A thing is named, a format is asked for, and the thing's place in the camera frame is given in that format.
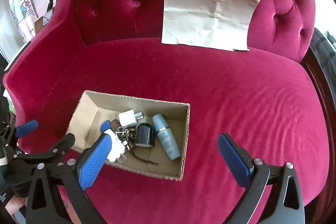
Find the white power adapter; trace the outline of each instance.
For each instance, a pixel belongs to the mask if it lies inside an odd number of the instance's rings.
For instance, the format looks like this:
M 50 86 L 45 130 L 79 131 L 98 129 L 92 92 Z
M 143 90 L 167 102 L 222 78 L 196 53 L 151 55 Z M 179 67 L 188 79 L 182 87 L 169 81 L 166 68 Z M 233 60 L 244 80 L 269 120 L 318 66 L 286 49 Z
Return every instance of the white power adapter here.
M 119 114 L 119 122 L 122 127 L 135 126 L 138 124 L 138 119 L 141 118 L 143 118 L 142 112 L 134 113 L 133 109 Z

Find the silver bottle cap band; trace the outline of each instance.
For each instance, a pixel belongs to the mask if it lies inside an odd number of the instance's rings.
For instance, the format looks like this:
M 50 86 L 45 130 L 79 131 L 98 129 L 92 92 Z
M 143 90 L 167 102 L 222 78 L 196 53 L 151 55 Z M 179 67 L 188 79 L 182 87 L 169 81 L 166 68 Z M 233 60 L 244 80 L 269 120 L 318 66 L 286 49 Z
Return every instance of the silver bottle cap band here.
M 161 131 L 163 131 L 163 130 L 166 130 L 166 129 L 169 129 L 169 127 L 163 127 L 163 128 L 161 128 L 159 131 L 157 131 L 156 133 L 159 133 L 159 132 L 161 132 Z

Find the red velvet sofa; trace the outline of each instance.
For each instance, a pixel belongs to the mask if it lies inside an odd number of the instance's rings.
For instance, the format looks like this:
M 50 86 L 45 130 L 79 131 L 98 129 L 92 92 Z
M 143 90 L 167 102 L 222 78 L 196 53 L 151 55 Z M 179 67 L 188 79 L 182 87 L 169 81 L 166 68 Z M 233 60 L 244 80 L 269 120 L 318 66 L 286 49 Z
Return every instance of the red velvet sofa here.
M 315 1 L 261 0 L 249 52 L 161 44 L 162 17 L 163 0 L 58 0 L 51 22 L 4 76 L 17 125 L 39 122 L 21 147 L 44 151 L 60 139 L 84 90 L 188 102 L 184 178 L 104 166 L 86 192 L 108 223 L 221 223 L 244 191 L 216 147 L 222 132 L 268 164 L 292 162 L 304 203 L 313 200 L 329 167 L 324 114 L 299 64 Z

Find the pink curtain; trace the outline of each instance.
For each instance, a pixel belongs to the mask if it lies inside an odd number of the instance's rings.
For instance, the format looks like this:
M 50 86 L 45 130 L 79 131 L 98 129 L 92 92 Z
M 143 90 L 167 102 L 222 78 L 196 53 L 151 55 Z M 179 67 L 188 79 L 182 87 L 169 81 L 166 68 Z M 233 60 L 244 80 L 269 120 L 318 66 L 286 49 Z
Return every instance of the pink curtain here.
M 35 36 L 34 22 L 37 20 L 30 0 L 9 0 L 10 10 L 24 42 Z

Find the metal screw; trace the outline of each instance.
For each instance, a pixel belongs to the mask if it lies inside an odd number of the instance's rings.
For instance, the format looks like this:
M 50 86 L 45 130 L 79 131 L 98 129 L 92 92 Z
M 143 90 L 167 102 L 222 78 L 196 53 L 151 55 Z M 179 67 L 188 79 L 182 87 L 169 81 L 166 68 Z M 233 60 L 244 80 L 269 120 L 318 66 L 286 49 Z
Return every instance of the metal screw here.
M 294 165 L 291 162 L 286 162 L 286 167 L 289 169 L 293 169 Z
M 76 163 L 76 160 L 75 159 L 69 159 L 68 160 L 68 165 L 74 165 Z
M 256 165 L 262 165 L 264 162 L 261 158 L 255 158 L 253 159 L 253 162 L 256 164 Z
M 37 168 L 38 168 L 39 170 L 43 169 L 43 168 L 44 168 L 44 164 L 43 164 L 43 163 L 42 163 L 42 164 L 38 164 Z

